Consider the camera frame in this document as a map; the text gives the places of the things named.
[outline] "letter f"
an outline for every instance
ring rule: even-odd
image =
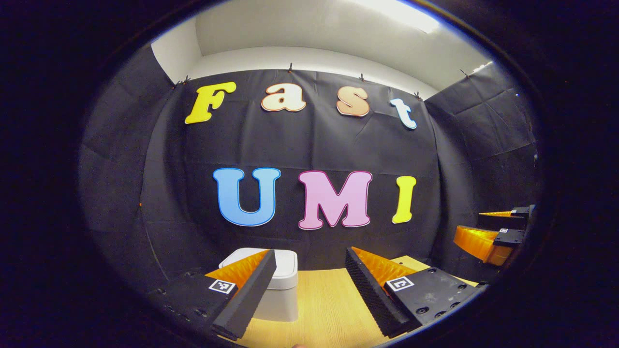
[[[217,109],[223,102],[224,91],[232,93],[235,90],[236,83],[234,82],[225,82],[198,88],[196,103],[191,110],[191,114],[185,118],[185,123],[198,123],[210,120],[212,115],[209,112],[209,105],[213,107],[213,110]]]

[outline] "peach letter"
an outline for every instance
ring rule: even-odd
[[[363,88],[355,88],[345,86],[337,91],[337,97],[340,99],[335,104],[337,111],[342,115],[365,116],[370,112],[370,106],[364,99],[368,98],[368,94]]]
[[[267,111],[301,111],[306,103],[303,101],[303,91],[295,84],[276,84],[267,88],[267,95],[262,99],[262,108]]]

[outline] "letter u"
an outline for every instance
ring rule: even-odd
[[[238,183],[245,173],[237,168],[221,168],[213,172],[217,181],[217,200],[223,217],[240,226],[260,226],[269,222],[275,215],[275,180],[281,176],[279,169],[258,168],[252,176],[258,180],[260,208],[254,212],[242,210]]]

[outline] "white box lid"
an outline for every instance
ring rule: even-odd
[[[257,254],[260,251],[266,249],[259,248],[240,248],[235,250],[227,258],[225,258],[220,264],[219,268],[228,266],[231,263],[237,262],[253,254]],[[277,265],[273,278],[269,283],[268,289],[271,290],[286,290],[297,286],[297,253],[292,250],[280,250],[275,251],[275,264]]]

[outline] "blue letter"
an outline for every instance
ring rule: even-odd
[[[260,209],[246,212],[239,202],[238,182],[245,176],[236,168],[221,168],[213,172],[217,180],[217,199],[223,217],[240,226],[260,226],[269,222],[275,215],[275,180],[281,172],[275,168],[258,168],[252,176],[258,179],[260,190]]]
[[[417,123],[409,117],[410,108],[405,105],[402,99],[396,98],[391,100],[391,105],[396,107],[397,114],[400,116],[400,121],[410,129],[417,128]]]

